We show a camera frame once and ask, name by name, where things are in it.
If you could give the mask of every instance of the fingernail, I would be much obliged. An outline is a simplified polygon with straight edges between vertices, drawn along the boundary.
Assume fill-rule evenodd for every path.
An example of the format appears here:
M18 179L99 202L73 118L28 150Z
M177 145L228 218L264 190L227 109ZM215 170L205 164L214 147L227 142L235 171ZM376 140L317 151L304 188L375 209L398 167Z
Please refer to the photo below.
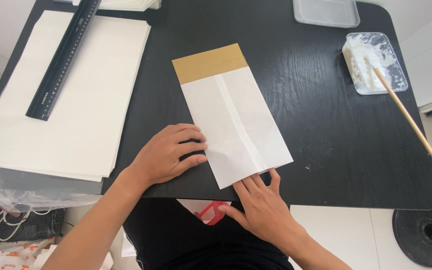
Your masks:
M206 156L201 156L200 158L198 158L199 163L205 163L207 161L208 161L208 158Z

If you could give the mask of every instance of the brown kraft paper strip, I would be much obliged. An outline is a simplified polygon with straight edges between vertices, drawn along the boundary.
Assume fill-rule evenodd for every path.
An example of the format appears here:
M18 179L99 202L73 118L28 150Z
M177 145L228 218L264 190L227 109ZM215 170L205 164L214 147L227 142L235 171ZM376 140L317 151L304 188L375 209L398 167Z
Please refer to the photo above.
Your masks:
M237 43L172 62L180 85L248 66Z

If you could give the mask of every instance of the black ruler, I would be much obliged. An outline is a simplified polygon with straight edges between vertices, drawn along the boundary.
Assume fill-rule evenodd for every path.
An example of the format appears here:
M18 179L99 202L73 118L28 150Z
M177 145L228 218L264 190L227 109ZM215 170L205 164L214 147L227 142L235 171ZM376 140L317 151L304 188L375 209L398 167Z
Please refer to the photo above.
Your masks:
M81 0L39 84L26 116L47 121L101 0Z

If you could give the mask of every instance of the forearm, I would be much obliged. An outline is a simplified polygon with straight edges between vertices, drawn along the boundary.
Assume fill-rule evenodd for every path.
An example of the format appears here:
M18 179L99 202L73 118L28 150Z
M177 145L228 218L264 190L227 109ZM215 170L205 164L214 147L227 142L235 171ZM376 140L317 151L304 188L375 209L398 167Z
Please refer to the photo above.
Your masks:
M346 263L303 232L293 233L281 249L303 270L351 270Z
M104 196L64 237L42 270L99 270L114 237L146 189L129 188L122 172Z

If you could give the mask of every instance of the clear plastic container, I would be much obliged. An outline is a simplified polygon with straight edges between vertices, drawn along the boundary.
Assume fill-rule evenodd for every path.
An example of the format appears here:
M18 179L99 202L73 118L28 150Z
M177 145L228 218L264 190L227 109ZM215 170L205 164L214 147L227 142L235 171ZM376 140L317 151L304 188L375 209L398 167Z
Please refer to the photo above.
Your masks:
M394 92L408 89L403 69L385 34L350 33L346 36L343 55L359 94L387 94L372 66L364 60L365 55L369 56L369 60L379 69Z
M294 18L304 24L355 28L360 24L356 0L293 0Z

